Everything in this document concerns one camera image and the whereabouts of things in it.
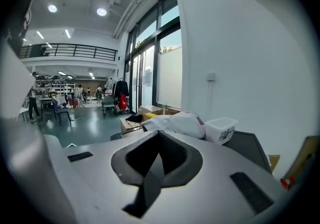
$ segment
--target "black metal railing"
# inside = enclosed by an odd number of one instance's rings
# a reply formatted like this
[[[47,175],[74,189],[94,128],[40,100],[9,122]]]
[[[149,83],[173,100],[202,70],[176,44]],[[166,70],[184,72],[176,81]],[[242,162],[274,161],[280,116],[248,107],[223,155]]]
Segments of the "black metal railing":
[[[46,56],[75,56],[114,61],[117,50],[89,45],[49,43],[23,46],[19,58]]]

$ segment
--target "green floor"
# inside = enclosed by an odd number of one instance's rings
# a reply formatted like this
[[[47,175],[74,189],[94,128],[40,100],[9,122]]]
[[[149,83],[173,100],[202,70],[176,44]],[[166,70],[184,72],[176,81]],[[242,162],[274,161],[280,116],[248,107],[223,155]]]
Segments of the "green floor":
[[[55,120],[53,110],[44,110],[43,121],[38,119],[34,125],[38,126],[44,134],[58,137],[64,148],[70,143],[80,146],[108,142],[111,135],[121,132],[120,118],[130,116],[122,114],[115,116],[113,112],[107,111],[104,119],[101,107],[69,109],[69,114],[73,120],[71,125],[68,116],[62,114],[62,125],[60,126]],[[29,122],[28,112],[25,116]]]

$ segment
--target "ceiling light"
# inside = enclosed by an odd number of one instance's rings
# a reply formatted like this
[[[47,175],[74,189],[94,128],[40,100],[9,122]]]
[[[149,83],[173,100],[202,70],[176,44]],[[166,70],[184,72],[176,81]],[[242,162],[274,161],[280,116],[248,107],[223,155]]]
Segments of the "ceiling light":
[[[71,38],[68,30],[65,30],[65,32],[66,32],[66,35],[68,36],[68,38]]]
[[[104,8],[98,8],[96,12],[101,16],[105,16],[107,14],[107,11]]]
[[[56,13],[57,11],[57,7],[55,5],[49,5],[48,9],[51,13]]]
[[[41,35],[41,33],[39,31],[36,31],[36,32],[40,36],[41,39],[44,39],[44,37]]]

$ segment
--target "black slot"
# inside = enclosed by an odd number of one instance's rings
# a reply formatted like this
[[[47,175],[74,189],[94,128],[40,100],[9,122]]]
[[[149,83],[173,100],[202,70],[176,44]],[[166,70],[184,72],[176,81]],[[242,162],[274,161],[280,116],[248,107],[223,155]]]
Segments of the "black slot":
[[[78,160],[81,160],[81,159],[89,158],[89,157],[92,157],[92,156],[93,156],[93,154],[91,154],[90,152],[84,152],[84,153],[68,156],[68,158],[69,158],[70,162],[74,162],[74,161],[78,161]]]
[[[273,204],[273,201],[245,173],[235,173],[230,175],[230,178],[256,214]]]

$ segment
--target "ceiling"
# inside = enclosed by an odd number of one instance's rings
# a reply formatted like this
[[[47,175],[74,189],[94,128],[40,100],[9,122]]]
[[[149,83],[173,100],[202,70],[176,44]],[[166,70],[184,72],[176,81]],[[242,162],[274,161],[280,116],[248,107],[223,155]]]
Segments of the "ceiling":
[[[112,34],[131,0],[33,0],[29,29],[67,27],[85,28]],[[48,6],[57,6],[51,13]],[[97,14],[98,8],[107,10],[106,16]]]
[[[75,66],[75,65],[44,65],[44,66],[37,66],[36,72],[39,75],[58,75],[58,71],[62,71],[66,75],[71,75],[74,78],[81,77],[81,78],[88,78],[91,79],[89,72],[92,72],[94,77],[96,78],[106,78],[114,71],[112,69],[106,68],[97,68],[97,67],[83,67],[83,66]]]

